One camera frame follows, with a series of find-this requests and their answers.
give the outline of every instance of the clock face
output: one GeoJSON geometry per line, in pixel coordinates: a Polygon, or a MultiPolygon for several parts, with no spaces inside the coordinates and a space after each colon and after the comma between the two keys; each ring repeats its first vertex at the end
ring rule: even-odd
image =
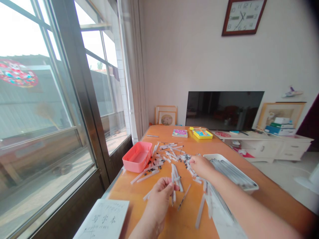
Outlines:
{"type": "Polygon", "coordinates": [[[264,0],[233,2],[227,23],[227,32],[254,30],[264,0]]]}

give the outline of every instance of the tv stand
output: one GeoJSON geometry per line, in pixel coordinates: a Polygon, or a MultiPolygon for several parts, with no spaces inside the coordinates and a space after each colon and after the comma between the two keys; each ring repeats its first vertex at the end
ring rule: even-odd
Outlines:
{"type": "Polygon", "coordinates": [[[267,135],[266,133],[259,134],[257,131],[246,131],[248,135],[243,133],[232,134],[227,131],[212,130],[215,137],[220,138],[228,145],[232,145],[232,140],[238,140],[241,143],[241,148],[254,158],[247,158],[249,162],[269,162],[272,163],[275,159],[300,161],[302,155],[307,151],[313,139],[295,136],[276,136],[267,135]],[[217,132],[223,132],[224,135],[217,135],[217,132]]]}

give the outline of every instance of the red round object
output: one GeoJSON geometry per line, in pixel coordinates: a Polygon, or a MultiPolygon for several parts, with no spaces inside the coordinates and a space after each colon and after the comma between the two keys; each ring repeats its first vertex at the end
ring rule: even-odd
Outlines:
{"type": "Polygon", "coordinates": [[[38,84],[36,74],[21,63],[0,59],[0,79],[19,87],[34,87],[38,84]]]}
{"type": "Polygon", "coordinates": [[[224,132],[215,132],[215,135],[218,135],[218,136],[221,136],[221,137],[225,137],[225,138],[230,138],[231,135],[230,134],[227,134],[227,133],[224,133],[224,132]]]}

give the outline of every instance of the tree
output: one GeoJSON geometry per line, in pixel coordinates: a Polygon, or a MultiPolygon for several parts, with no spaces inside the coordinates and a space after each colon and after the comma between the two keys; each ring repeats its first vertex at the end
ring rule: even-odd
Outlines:
{"type": "Polygon", "coordinates": [[[102,62],[99,61],[99,62],[97,63],[97,69],[98,69],[98,70],[102,70],[102,62]]]}

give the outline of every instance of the picture frame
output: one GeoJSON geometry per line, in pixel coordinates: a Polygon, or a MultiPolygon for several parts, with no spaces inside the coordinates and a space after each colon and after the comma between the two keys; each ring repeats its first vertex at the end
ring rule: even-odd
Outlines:
{"type": "Polygon", "coordinates": [[[176,112],[176,117],[177,117],[177,107],[176,106],[163,106],[163,105],[156,106],[155,107],[155,117],[154,117],[155,124],[160,124],[159,123],[159,111],[176,112]]]}
{"type": "Polygon", "coordinates": [[[276,117],[290,118],[295,128],[305,104],[306,102],[264,103],[257,124],[257,129],[264,130],[265,127],[270,125],[276,117]]]}
{"type": "Polygon", "coordinates": [[[158,123],[163,125],[176,125],[177,112],[159,111],[158,123]]]}

